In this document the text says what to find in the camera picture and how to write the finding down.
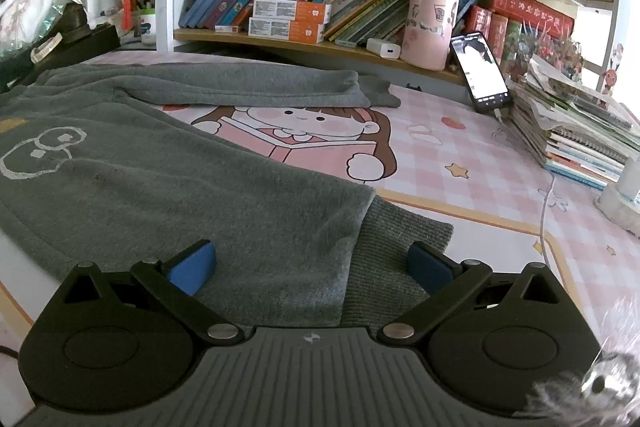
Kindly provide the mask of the grey sweater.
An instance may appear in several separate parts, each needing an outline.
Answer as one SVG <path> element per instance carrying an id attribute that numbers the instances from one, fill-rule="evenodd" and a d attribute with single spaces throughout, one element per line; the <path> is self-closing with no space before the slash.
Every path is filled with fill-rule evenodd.
<path id="1" fill-rule="evenodd" d="M 454 229 L 372 187 L 283 165 L 163 112 L 166 104 L 316 116 L 395 107 L 387 83 L 278 64 L 87 65 L 1 98 L 1 228 L 54 277 L 166 260 L 208 239 L 196 294 L 244 327 L 378 329 L 425 291 L 409 247 L 443 253 Z"/>

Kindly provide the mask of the pink cartoon desk mat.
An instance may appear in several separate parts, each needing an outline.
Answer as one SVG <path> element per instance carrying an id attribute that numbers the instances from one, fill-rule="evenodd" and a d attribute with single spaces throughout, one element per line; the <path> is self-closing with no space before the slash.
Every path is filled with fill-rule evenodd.
<path id="1" fill-rule="evenodd" d="M 548 261 L 602 349 L 582 377 L 604 381 L 639 358 L 639 243 L 596 207 L 592 188 L 539 167 L 497 121 L 435 95 L 397 90 L 392 204 L 454 227 L 447 253 L 518 272 Z M 415 353 L 361 329 L 261 329 L 216 352 L 136 426 L 489 426 L 421 369 Z"/>

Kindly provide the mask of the stack of notebooks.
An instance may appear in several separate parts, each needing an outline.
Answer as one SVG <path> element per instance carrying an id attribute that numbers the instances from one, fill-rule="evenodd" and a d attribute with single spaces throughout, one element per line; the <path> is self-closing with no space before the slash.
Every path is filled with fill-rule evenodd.
<path id="1" fill-rule="evenodd" d="M 544 169 L 602 190 L 639 158 L 639 125 L 623 107 L 542 57 L 530 59 L 511 92 L 513 127 Z"/>

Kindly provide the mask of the smartphone with lit screen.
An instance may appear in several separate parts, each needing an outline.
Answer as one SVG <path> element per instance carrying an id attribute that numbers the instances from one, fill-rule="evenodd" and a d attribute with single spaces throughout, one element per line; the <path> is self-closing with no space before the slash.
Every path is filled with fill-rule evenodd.
<path id="1" fill-rule="evenodd" d="M 487 114 L 512 105 L 506 80 L 481 32 L 452 37 L 450 48 L 477 113 Z"/>

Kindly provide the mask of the white charger block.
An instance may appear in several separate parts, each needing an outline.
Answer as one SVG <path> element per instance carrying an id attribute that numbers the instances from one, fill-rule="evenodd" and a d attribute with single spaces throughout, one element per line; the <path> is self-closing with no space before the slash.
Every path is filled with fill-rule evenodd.
<path id="1" fill-rule="evenodd" d="M 369 38 L 366 48 L 368 52 L 384 60 L 398 60 L 401 54 L 401 47 L 398 44 L 378 38 Z"/>

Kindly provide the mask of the white green lidded jar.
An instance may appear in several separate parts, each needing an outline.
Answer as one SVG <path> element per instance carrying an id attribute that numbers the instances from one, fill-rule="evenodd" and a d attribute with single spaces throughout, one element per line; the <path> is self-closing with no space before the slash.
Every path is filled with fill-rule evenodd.
<path id="1" fill-rule="evenodd" d="M 156 15 L 154 9 L 144 9 L 138 17 L 141 42 L 145 46 L 156 45 Z"/>

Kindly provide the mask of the red thick book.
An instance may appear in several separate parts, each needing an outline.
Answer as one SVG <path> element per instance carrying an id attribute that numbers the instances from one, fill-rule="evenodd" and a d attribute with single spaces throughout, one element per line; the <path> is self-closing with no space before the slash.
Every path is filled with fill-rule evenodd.
<path id="1" fill-rule="evenodd" d="M 574 20 L 571 17 L 536 0 L 478 0 L 477 4 L 510 20 L 545 30 L 553 38 L 562 39 L 573 33 Z"/>

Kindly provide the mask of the small card box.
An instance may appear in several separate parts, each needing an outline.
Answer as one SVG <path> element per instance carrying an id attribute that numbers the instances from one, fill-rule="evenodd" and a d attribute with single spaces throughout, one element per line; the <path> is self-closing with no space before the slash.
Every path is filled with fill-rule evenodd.
<path id="1" fill-rule="evenodd" d="M 216 25 L 214 31 L 221 32 L 222 34 L 237 34 L 240 32 L 241 27 L 236 25 Z"/>

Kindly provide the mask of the orange red figurine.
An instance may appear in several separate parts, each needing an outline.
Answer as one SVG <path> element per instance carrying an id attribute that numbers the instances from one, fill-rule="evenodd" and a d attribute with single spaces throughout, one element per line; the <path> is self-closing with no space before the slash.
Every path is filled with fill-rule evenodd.
<path id="1" fill-rule="evenodd" d="M 122 0 L 122 30 L 129 32 L 134 28 L 132 20 L 132 11 L 134 10 L 134 2 L 132 0 Z"/>

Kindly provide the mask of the pink paper roll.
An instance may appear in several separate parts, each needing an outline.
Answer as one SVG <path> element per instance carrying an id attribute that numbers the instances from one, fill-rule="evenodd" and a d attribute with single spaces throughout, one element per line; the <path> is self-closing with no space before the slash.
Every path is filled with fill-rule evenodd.
<path id="1" fill-rule="evenodd" d="M 443 70 L 459 0 L 409 0 L 400 58 L 427 70 Z"/>

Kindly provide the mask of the lower orange white box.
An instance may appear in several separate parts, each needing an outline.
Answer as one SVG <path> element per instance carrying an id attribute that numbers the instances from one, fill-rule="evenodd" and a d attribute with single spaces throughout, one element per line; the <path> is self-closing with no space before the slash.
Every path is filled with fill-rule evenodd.
<path id="1" fill-rule="evenodd" d="M 248 34 L 255 38 L 316 44 L 323 40 L 324 26 L 303 20 L 251 17 L 248 21 Z"/>

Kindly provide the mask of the orange white box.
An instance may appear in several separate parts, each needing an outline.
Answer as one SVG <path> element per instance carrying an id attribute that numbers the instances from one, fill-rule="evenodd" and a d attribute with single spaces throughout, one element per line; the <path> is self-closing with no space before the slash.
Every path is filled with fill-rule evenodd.
<path id="1" fill-rule="evenodd" d="M 295 0 L 255 0 L 253 16 L 270 20 L 295 20 L 324 25 L 331 18 L 332 5 Z"/>
<path id="2" fill-rule="evenodd" d="M 324 26 L 303 20 L 251 17 L 248 21 L 248 34 L 255 38 L 316 44 L 323 40 Z"/>

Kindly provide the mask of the upper orange white box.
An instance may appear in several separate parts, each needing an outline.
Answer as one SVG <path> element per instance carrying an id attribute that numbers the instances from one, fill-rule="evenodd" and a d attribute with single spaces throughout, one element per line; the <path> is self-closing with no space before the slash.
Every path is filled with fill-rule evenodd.
<path id="1" fill-rule="evenodd" d="M 331 18 L 332 5 L 295 0 L 255 0 L 253 16 L 270 20 L 295 20 L 324 25 Z"/>

